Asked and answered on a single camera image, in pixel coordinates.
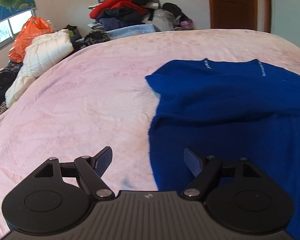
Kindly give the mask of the blue knit sweater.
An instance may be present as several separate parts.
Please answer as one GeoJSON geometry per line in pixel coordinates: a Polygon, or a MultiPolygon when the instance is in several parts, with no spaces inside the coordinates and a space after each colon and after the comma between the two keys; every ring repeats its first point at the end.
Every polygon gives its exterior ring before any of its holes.
{"type": "Polygon", "coordinates": [[[246,157],[292,197],[287,231],[300,239],[300,75],[258,60],[173,60],[146,81],[160,96],[148,133],[158,189],[181,192],[193,180],[185,148],[246,157]]]}

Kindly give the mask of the dark clothes pile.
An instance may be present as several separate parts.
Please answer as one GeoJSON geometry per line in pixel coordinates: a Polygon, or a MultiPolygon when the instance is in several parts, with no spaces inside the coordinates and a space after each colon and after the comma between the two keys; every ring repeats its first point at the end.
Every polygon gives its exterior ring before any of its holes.
{"type": "Polygon", "coordinates": [[[89,17],[105,31],[151,24],[156,31],[194,29],[193,20],[174,3],[159,0],[97,0],[89,17]]]}

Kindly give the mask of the pink floral bed blanket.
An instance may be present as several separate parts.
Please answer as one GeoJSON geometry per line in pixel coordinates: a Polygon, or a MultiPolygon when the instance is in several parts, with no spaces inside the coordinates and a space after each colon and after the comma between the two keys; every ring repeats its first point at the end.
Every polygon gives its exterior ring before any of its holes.
{"type": "Polygon", "coordinates": [[[115,192],[155,191],[148,130],[158,97],[145,77],[171,60],[258,59],[300,75],[300,48],[251,30],[167,31],[84,48],[39,77],[0,116],[0,238],[8,233],[1,204],[49,157],[62,162],[114,158],[103,175],[115,192]]]}

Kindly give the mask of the white quilted jacket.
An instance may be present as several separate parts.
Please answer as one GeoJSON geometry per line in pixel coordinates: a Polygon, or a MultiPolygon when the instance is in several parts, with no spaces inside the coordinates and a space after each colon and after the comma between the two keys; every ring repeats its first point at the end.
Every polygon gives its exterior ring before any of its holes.
{"type": "Polygon", "coordinates": [[[70,31],[67,29],[34,38],[25,49],[23,66],[5,93],[6,106],[10,108],[38,77],[73,50],[70,31]]]}

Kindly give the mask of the leopard print fuzzy hat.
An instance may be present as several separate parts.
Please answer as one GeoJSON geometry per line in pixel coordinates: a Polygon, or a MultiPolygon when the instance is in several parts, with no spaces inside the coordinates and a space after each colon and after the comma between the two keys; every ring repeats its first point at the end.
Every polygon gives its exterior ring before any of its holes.
{"type": "Polygon", "coordinates": [[[84,44],[86,46],[91,46],[94,44],[99,44],[103,42],[110,41],[110,36],[103,30],[91,31],[85,38],[84,44]]]}

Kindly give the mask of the light blue knit garment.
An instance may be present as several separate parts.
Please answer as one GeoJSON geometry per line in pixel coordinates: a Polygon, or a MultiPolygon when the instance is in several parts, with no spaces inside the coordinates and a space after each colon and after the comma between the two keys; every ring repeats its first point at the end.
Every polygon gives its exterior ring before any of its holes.
{"type": "Polygon", "coordinates": [[[160,32],[160,30],[153,24],[132,25],[124,28],[106,31],[111,40],[156,32],[160,32]]]}

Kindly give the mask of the purple plastic bag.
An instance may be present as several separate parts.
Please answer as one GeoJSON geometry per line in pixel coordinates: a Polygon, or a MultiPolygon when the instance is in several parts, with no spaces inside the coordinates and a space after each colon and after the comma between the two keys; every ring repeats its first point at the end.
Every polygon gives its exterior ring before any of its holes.
{"type": "Polygon", "coordinates": [[[180,27],[182,30],[193,30],[194,29],[194,23],[191,19],[181,21],[180,27]]]}

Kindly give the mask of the orange plastic bag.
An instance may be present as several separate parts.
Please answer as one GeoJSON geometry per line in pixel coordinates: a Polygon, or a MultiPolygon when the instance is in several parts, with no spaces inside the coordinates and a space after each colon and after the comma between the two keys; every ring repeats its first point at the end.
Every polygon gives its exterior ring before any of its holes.
{"type": "Polygon", "coordinates": [[[41,17],[30,17],[21,28],[20,33],[16,36],[12,48],[9,50],[11,61],[21,63],[25,57],[25,49],[31,45],[34,38],[54,33],[51,24],[41,17]]]}

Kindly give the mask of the brown wooden door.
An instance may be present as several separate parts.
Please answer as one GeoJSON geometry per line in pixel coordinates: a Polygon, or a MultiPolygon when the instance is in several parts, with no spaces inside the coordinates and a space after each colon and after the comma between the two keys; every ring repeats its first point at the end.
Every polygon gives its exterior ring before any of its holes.
{"type": "Polygon", "coordinates": [[[209,0],[212,29],[271,31],[271,0],[209,0]]]}

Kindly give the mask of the red garment on pile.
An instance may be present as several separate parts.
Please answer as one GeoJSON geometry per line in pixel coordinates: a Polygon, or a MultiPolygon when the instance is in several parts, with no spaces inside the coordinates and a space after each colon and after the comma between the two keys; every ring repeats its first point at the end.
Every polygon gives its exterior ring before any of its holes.
{"type": "Polygon", "coordinates": [[[100,14],[107,9],[122,9],[128,8],[135,10],[140,16],[146,15],[148,10],[140,7],[132,2],[132,0],[106,0],[105,2],[97,5],[92,12],[89,14],[89,17],[93,20],[97,19],[100,14]]]}

